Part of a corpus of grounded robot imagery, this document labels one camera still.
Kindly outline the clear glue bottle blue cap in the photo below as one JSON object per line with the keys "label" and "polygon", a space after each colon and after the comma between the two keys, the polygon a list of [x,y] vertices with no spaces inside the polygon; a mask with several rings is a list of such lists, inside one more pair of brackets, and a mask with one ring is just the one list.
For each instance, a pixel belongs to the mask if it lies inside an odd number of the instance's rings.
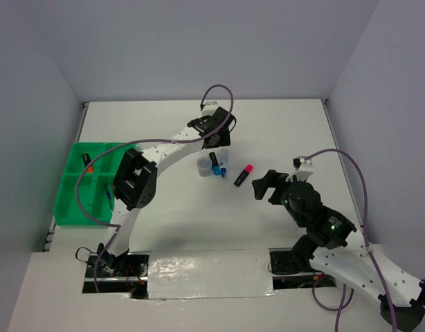
{"label": "clear glue bottle blue cap", "polygon": [[222,179],[226,179],[228,174],[228,155],[229,155],[228,149],[221,150],[219,168],[220,168],[220,175]]}

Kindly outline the pink-capped black highlighter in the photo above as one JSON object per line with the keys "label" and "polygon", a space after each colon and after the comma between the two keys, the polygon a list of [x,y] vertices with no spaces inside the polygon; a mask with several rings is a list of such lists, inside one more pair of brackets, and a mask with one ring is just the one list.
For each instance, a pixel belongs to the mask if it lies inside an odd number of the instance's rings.
{"label": "pink-capped black highlighter", "polygon": [[248,164],[239,174],[239,176],[235,179],[233,185],[235,187],[240,187],[241,184],[247,179],[248,175],[253,171],[253,166]]}

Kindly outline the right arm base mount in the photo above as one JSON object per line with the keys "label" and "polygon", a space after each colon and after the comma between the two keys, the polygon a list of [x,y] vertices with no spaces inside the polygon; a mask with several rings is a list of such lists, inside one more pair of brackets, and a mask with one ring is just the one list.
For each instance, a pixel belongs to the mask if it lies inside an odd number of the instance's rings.
{"label": "right arm base mount", "polygon": [[274,290],[312,288],[323,276],[321,271],[314,270],[310,266],[299,267],[293,261],[289,248],[270,250],[269,256],[267,269],[272,274]]}

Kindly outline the clear jar of paperclips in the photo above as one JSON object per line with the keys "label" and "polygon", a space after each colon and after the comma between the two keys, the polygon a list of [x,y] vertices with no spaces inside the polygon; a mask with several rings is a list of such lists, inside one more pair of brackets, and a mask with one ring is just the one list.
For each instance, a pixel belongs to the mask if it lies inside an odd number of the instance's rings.
{"label": "clear jar of paperclips", "polygon": [[201,177],[207,177],[212,174],[213,166],[212,161],[207,156],[202,156],[197,160],[197,170]]}

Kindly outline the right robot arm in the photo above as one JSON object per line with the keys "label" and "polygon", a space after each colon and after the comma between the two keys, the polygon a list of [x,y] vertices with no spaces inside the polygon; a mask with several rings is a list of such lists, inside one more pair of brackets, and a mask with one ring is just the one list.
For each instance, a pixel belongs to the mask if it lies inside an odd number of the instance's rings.
{"label": "right robot arm", "polygon": [[425,315],[425,279],[408,274],[381,249],[366,245],[363,233],[340,212],[323,205],[320,194],[307,182],[310,172],[292,175],[270,169],[254,180],[255,199],[282,205],[296,225],[305,229],[289,251],[271,252],[271,272],[292,275],[321,271],[370,299],[382,318],[399,331],[414,331]]}

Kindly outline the orange-capped black highlighter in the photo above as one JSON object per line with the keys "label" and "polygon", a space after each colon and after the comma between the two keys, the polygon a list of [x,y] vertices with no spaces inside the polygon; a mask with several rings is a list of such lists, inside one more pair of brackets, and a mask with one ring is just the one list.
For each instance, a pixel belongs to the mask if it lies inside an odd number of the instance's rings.
{"label": "orange-capped black highlighter", "polygon": [[84,163],[86,173],[88,173],[88,174],[94,173],[93,164],[91,163],[91,158],[90,158],[90,155],[88,153],[82,154],[82,161]]}

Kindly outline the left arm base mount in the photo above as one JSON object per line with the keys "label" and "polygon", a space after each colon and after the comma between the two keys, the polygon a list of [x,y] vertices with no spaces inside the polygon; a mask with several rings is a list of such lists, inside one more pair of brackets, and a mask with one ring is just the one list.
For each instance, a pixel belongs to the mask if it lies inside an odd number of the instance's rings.
{"label": "left arm base mount", "polygon": [[[97,293],[94,284],[97,254],[86,247],[79,247],[75,252],[75,258],[86,266],[82,293]],[[147,299],[149,258],[150,256],[144,253],[128,253],[125,263],[120,264],[121,268],[117,272],[111,272],[100,263],[96,271],[99,293],[124,293],[131,299]]]}

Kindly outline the blue-capped black highlighter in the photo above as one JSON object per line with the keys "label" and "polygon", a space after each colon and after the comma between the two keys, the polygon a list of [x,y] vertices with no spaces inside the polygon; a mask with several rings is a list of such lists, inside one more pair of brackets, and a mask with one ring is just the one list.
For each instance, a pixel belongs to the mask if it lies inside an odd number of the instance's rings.
{"label": "blue-capped black highlighter", "polygon": [[216,156],[215,152],[210,152],[208,155],[209,155],[209,158],[210,158],[210,161],[211,161],[213,174],[215,176],[220,176],[221,170],[220,170],[219,162],[217,160],[217,156]]}

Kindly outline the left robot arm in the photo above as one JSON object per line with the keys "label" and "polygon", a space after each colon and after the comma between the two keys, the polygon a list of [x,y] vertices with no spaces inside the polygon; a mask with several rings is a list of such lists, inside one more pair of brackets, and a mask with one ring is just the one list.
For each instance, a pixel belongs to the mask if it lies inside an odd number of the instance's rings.
{"label": "left robot arm", "polygon": [[156,194],[157,178],[170,166],[203,149],[230,145],[230,126],[236,122],[222,107],[196,118],[173,138],[142,151],[128,149],[114,176],[114,210],[109,238],[98,245],[102,268],[112,276],[127,266],[129,240],[138,214]]}

